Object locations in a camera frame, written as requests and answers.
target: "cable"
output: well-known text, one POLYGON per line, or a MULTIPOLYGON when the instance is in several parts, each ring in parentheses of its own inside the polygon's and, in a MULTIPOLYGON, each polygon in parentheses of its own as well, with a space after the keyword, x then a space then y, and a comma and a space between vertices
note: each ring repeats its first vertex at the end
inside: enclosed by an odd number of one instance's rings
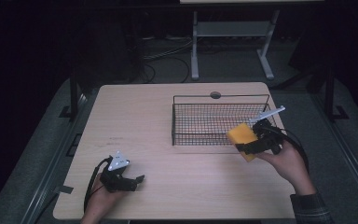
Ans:
POLYGON ((277 135, 279 135, 282 139, 286 140, 287 142, 289 142, 290 144, 293 145, 293 147, 298 151, 298 153, 300 154, 301 158, 304 161, 305 167, 307 169, 307 172, 310 172, 310 166, 309 166, 309 161, 308 161, 308 157, 307 154, 305 153, 304 148, 301 146, 301 144, 299 144, 298 142, 296 142, 295 140, 293 140, 291 137, 289 137, 288 135, 282 133, 282 132, 278 132, 276 129, 273 128, 269 128, 269 127, 260 127, 258 129, 262 129, 262 130, 266 130, 272 133, 276 133, 277 135))
POLYGON ((180 52, 182 50, 190 48, 192 43, 193 43, 193 41, 189 41, 189 42, 187 42, 186 44, 184 44, 183 46, 181 46, 179 48, 170 49, 168 51, 165 51, 165 52, 162 52, 162 53, 156 54, 156 55, 144 56, 144 59, 153 60, 153 59, 161 58, 161 57, 168 56, 168 55, 171 55, 171 54, 174 54, 174 53, 178 53, 178 52, 180 52))
POLYGON ((99 188, 97 188, 96 190, 94 190, 94 191, 91 193, 90 197, 91 197, 95 192, 97 192, 98 190, 100 190, 102 187, 103 187, 103 185, 100 186, 99 188))
POLYGON ((149 64, 145 64, 146 67, 149 67, 152 71, 153 71, 153 75, 152 77, 149 79, 149 77, 147 76, 147 73, 146 72, 142 72, 140 74, 140 77, 142 79, 142 81, 144 82, 144 84, 148 84, 148 83, 152 83, 153 79, 155 78, 156 76, 156 69, 154 69, 153 66, 149 65, 149 64))
POLYGON ((87 187, 87 191, 86 191, 86 195, 84 197, 84 204, 83 204, 83 209, 84 209, 84 212, 86 212, 86 208, 87 208, 87 204, 89 203, 89 199, 92 195, 91 193, 91 190, 92 190, 92 186, 94 185, 94 180, 95 180, 95 176, 97 176, 98 174, 98 171, 100 170, 100 167, 101 165, 104 163, 104 162, 109 162, 110 158, 106 158, 104 159, 103 161, 101 161, 98 166, 96 166, 94 168, 94 172, 92 173, 92 176, 91 176, 91 179, 89 180, 89 186, 87 187))
POLYGON ((150 60, 150 62, 153 62, 153 61, 156 61, 156 60, 164 60, 164 59, 174 59, 174 60, 177 60, 177 61, 182 62, 182 63, 185 65, 185 67, 186 67, 186 76, 185 76, 185 78, 180 82, 180 83, 185 83, 186 80, 187 80, 187 78, 190 76, 190 66, 188 66, 187 62, 185 62, 185 61, 182 60, 182 59, 175 58, 175 57, 163 57, 163 58, 158 58, 158 59, 150 60))
POLYGON ((298 142, 298 144, 302 147, 302 144, 301 144, 300 140, 298 139, 298 137, 297 137, 294 133, 290 132, 290 131, 287 130, 287 129, 281 129, 281 131, 285 131, 285 132, 287 132, 287 133, 290 133, 290 135, 292 135, 292 136, 296 139, 296 141, 298 142))

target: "wire basket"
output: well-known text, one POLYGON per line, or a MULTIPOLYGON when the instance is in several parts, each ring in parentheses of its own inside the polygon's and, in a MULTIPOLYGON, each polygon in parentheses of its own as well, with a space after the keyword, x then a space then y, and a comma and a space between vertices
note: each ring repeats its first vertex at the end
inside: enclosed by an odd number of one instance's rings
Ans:
MULTIPOLYGON (((267 94, 173 96, 172 145, 231 145, 226 133, 241 123, 252 128, 255 123, 249 119, 269 110, 268 101, 267 94)), ((272 116, 268 120, 276 126, 272 116)))

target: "yellow sponge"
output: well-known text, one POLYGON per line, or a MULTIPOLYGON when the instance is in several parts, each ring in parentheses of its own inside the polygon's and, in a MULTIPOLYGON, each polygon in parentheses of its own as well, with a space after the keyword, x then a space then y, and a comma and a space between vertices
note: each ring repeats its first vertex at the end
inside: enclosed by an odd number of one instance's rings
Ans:
MULTIPOLYGON (((257 140, 257 136, 254 134, 252 129, 249 128, 249 126, 246 125, 245 123, 242 123, 242 124, 238 125, 237 127, 228 131, 227 137, 233 145, 241 144, 241 143, 247 144, 247 143, 254 142, 255 140, 257 140)), ((243 151, 240 152, 240 154, 247 161, 252 161, 255 158, 254 154, 246 155, 246 153, 243 151)))

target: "wooden table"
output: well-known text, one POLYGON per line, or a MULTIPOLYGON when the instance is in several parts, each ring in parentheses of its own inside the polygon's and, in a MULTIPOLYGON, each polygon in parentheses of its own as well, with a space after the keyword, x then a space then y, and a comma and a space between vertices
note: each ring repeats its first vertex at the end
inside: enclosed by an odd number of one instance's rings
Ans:
MULTIPOLYGON (((131 161, 123 176, 145 175, 145 181, 108 218, 293 218, 293 187, 268 163, 246 162, 234 146, 172 145, 173 96, 212 91, 269 93, 264 83, 103 86, 64 182, 74 189, 60 194, 53 215, 81 219, 94 167, 119 150, 131 161)), ((275 108, 271 98, 268 104, 275 108)), ((279 116, 274 119, 282 127, 279 116)))

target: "plaid sleeve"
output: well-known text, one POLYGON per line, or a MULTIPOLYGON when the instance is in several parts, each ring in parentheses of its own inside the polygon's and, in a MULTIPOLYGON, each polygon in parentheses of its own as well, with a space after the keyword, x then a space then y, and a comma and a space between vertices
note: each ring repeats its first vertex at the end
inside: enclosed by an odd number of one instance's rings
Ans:
POLYGON ((290 195, 297 224, 335 223, 319 193, 297 196, 290 195))

